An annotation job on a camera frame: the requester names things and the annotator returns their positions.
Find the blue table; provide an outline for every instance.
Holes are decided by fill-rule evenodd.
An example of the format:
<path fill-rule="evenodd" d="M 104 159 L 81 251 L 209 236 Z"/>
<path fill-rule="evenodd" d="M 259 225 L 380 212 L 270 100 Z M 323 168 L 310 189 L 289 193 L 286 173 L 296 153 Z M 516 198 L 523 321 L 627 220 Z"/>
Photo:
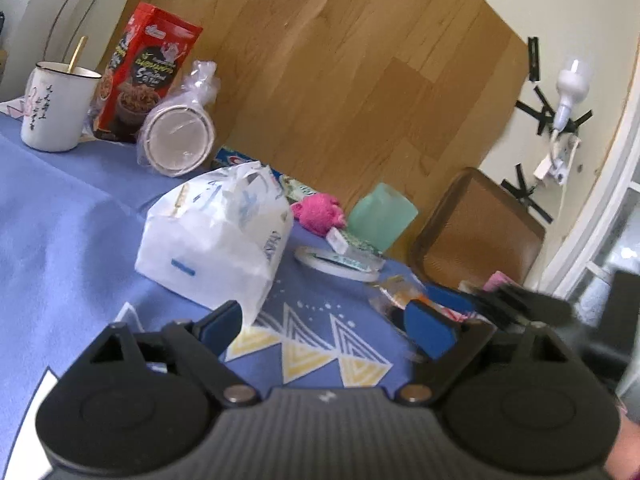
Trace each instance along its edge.
<path fill-rule="evenodd" d="M 0 114 L 0 467 L 6 480 L 36 480 L 47 467 L 37 406 L 107 323 L 157 330 L 208 310 L 134 271 L 145 213 L 179 179 L 140 168 L 132 146 L 41 153 L 19 129 Z M 256 325 L 222 358 L 263 395 L 280 384 L 393 394 L 410 378 L 410 345 L 369 306 L 366 285 L 297 263 L 301 244 L 325 241 L 294 227 Z M 410 271 L 388 262 L 392 274 Z"/>

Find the white light bulb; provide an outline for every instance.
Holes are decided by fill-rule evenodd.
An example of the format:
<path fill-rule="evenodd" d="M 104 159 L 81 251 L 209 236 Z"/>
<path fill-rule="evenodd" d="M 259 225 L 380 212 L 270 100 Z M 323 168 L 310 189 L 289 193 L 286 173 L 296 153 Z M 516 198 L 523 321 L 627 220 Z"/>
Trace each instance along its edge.
<path fill-rule="evenodd" d="M 562 132 L 566 128 L 574 106 L 587 97 L 590 81 L 591 70 L 588 65 L 577 57 L 567 58 L 556 83 L 560 104 L 554 117 L 554 130 Z"/>

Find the wooden board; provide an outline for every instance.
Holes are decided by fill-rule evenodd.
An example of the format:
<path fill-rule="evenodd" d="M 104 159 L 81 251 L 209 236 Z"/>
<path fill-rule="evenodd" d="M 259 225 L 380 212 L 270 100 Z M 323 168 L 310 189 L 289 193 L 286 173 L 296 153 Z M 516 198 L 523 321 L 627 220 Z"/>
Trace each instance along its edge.
<path fill-rule="evenodd" d="M 524 42 L 484 0 L 146 1 L 204 27 L 191 57 L 218 63 L 217 145 L 347 210 L 377 182 L 395 187 L 420 211 L 400 258 L 498 139 L 527 73 Z"/>

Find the enamel mug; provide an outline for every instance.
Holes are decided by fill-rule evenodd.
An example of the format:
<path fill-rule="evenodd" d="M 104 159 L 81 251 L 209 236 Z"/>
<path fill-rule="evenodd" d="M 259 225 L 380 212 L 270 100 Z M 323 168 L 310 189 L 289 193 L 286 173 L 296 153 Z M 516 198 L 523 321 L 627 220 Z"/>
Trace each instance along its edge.
<path fill-rule="evenodd" d="M 24 95 L 22 142 L 43 152 L 66 152 L 78 145 L 82 124 L 100 74 L 66 63 L 41 61 L 29 76 Z"/>

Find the red box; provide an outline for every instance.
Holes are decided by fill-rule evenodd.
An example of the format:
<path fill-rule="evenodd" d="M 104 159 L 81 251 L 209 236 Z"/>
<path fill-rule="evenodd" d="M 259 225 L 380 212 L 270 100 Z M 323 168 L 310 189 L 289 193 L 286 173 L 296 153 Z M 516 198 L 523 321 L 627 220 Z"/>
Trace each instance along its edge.
<path fill-rule="evenodd" d="M 98 85 L 95 136 L 136 142 L 146 115 L 169 91 L 201 32 L 174 14 L 139 3 Z"/>

